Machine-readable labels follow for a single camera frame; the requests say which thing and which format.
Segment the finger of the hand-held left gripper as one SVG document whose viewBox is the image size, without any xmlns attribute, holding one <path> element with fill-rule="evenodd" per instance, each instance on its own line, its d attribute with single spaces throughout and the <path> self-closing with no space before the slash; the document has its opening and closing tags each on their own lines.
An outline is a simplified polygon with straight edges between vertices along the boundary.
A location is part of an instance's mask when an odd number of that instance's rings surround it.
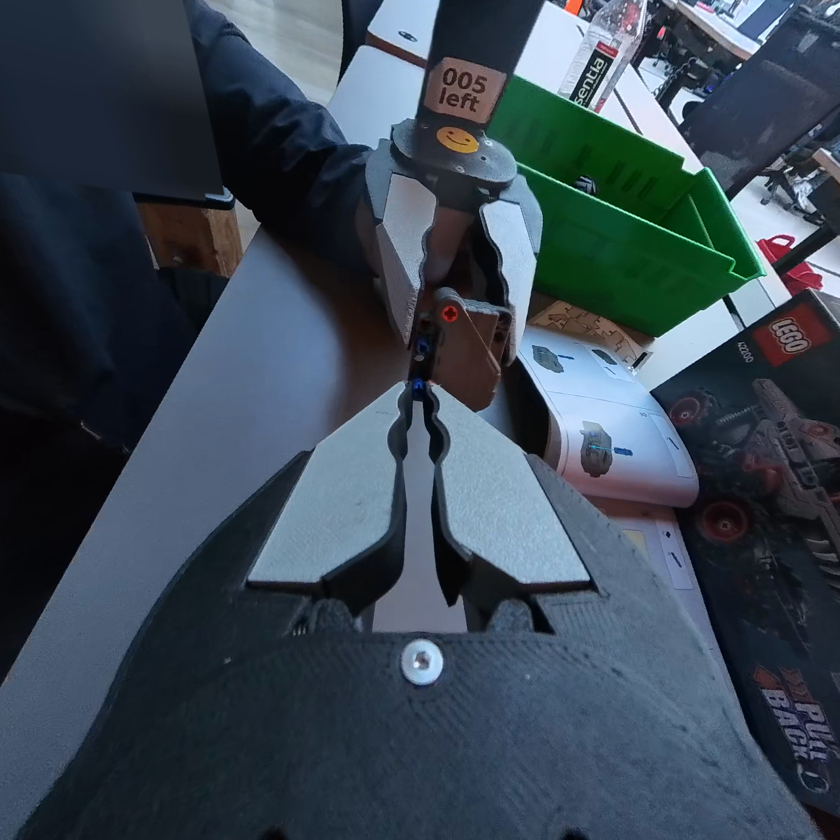
<svg viewBox="0 0 840 840">
<path fill-rule="evenodd" d="M 497 270 L 504 292 L 511 326 L 505 351 L 505 365 L 518 356 L 528 322 L 537 257 L 520 205 L 505 201 L 485 204 L 479 217 L 486 237 L 497 255 Z"/>
<path fill-rule="evenodd" d="M 424 288 L 427 236 L 437 207 L 436 196 L 423 183 L 392 174 L 375 234 L 382 267 L 381 293 L 394 331 L 404 344 L 410 344 L 413 336 Z"/>
</svg>

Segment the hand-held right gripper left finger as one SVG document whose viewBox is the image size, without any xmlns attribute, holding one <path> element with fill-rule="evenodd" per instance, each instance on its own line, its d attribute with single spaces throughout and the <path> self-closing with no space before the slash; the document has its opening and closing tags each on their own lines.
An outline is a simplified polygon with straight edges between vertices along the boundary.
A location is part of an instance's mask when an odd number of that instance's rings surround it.
<svg viewBox="0 0 840 840">
<path fill-rule="evenodd" d="M 325 437 L 248 572 L 251 587 L 372 608 L 404 565 L 407 383 Z"/>
</svg>

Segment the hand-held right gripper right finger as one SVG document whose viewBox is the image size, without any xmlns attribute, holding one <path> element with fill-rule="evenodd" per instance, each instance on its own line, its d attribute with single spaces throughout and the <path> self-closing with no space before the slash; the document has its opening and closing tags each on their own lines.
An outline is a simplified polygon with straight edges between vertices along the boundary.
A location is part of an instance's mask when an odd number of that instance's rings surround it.
<svg viewBox="0 0 840 840">
<path fill-rule="evenodd" d="M 446 603 L 467 630 L 486 628 L 499 604 L 532 609 L 537 595 L 591 592 L 592 578 L 526 453 L 484 418 L 429 384 L 434 464 L 431 519 Z"/>
</svg>

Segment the grey lego motor block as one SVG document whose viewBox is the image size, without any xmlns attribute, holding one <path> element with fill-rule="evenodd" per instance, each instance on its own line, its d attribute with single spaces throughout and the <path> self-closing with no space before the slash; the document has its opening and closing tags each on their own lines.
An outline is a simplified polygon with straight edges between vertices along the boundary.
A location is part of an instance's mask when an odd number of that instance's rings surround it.
<svg viewBox="0 0 840 840">
<path fill-rule="evenodd" d="M 510 326 L 507 308 L 462 298 L 447 287 L 436 289 L 416 322 L 408 380 L 422 378 L 441 386 L 469 410 L 485 410 L 501 381 Z M 414 353 L 421 335 L 434 341 L 434 351 L 426 358 Z"/>
</svg>

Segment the person's left forearm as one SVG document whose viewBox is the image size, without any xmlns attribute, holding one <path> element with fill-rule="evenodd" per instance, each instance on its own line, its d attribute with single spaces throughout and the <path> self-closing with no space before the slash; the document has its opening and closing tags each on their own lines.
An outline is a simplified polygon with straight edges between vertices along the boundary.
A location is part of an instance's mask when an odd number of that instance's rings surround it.
<svg viewBox="0 0 840 840">
<path fill-rule="evenodd" d="M 279 236 L 370 273 L 355 215 L 368 146 L 205 2 L 184 2 L 224 185 Z"/>
</svg>

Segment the dark lego set box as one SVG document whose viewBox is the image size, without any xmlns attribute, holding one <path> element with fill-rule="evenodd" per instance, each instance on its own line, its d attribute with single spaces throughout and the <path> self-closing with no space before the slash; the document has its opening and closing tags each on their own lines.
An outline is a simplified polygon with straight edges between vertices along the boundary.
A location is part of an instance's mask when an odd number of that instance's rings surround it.
<svg viewBox="0 0 840 840">
<path fill-rule="evenodd" d="M 805 290 L 652 394 L 699 477 L 679 528 L 743 716 L 838 816 L 838 298 Z"/>
</svg>

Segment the person's left hand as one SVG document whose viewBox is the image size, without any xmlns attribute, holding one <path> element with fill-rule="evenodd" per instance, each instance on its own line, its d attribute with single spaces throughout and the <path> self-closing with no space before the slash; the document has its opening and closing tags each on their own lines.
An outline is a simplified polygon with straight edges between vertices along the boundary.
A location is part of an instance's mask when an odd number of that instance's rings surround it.
<svg viewBox="0 0 840 840">
<path fill-rule="evenodd" d="M 489 253 L 482 238 L 476 238 L 480 225 L 472 213 L 438 206 L 433 226 L 427 233 L 423 265 L 420 308 L 430 305 L 436 289 L 447 287 L 462 298 L 504 306 L 501 287 L 481 260 Z"/>
</svg>

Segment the wooden puzzle sheet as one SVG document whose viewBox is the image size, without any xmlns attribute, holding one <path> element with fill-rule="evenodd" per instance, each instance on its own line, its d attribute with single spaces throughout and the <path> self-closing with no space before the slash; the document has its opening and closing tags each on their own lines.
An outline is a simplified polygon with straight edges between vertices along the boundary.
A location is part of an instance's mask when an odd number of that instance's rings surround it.
<svg viewBox="0 0 840 840">
<path fill-rule="evenodd" d="M 655 339 L 577 307 L 535 293 L 528 310 L 528 325 L 551 329 L 611 351 L 632 372 L 640 371 L 654 356 Z"/>
</svg>

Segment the green plastic bin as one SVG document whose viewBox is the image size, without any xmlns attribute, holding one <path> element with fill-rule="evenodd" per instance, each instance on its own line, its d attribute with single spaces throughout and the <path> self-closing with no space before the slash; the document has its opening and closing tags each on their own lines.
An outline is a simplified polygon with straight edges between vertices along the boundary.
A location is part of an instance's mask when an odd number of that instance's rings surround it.
<svg viewBox="0 0 840 840">
<path fill-rule="evenodd" d="M 714 174 L 641 134 L 515 76 L 489 135 L 542 211 L 535 290 L 656 338 L 765 275 Z"/>
</svg>

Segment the white instruction booklet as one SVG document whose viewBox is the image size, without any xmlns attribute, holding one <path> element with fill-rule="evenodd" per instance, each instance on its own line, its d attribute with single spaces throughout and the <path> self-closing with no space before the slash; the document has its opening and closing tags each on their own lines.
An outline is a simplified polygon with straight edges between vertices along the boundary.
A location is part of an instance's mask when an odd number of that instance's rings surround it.
<svg viewBox="0 0 840 840">
<path fill-rule="evenodd" d="M 722 665 L 676 512 L 699 493 L 686 446 L 617 352 L 527 327 L 514 407 L 521 446 L 545 460 L 654 566 Z"/>
</svg>

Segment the clear water bottle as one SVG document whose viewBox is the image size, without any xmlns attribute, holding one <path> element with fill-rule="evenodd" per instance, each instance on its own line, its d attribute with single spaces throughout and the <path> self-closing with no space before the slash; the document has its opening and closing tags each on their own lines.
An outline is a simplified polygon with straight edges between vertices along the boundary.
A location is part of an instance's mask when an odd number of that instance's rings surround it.
<svg viewBox="0 0 840 840">
<path fill-rule="evenodd" d="M 647 16 L 647 1 L 603 2 L 574 54 L 559 96 L 601 112 L 642 44 Z"/>
</svg>

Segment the red bag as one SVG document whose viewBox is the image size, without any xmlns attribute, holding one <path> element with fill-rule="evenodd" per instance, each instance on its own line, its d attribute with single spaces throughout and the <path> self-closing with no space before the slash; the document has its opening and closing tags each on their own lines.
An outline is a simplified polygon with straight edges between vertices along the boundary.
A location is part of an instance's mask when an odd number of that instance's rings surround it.
<svg viewBox="0 0 840 840">
<path fill-rule="evenodd" d="M 834 233 L 830 228 L 819 227 L 800 244 L 795 243 L 795 237 L 792 235 L 778 234 L 771 238 L 758 239 L 756 245 L 785 289 L 794 297 L 805 291 L 823 289 L 823 275 L 818 273 L 807 259 L 833 239 Z"/>
</svg>

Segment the person's dark blue clothing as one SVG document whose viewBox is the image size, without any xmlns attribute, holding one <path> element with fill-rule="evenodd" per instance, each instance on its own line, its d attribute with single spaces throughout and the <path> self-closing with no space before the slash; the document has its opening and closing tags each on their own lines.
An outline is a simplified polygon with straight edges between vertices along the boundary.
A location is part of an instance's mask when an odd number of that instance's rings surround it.
<svg viewBox="0 0 840 840">
<path fill-rule="evenodd" d="M 196 336 L 129 192 L 2 174 L 2 678 Z"/>
</svg>

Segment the wooden post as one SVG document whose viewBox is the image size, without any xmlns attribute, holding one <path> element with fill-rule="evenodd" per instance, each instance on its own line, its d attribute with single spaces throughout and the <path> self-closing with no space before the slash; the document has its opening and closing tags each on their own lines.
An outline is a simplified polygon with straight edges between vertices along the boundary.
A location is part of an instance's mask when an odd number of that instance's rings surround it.
<svg viewBox="0 0 840 840">
<path fill-rule="evenodd" d="M 193 206 L 152 196 L 134 201 L 156 268 L 233 276 L 244 255 L 234 203 Z"/>
</svg>

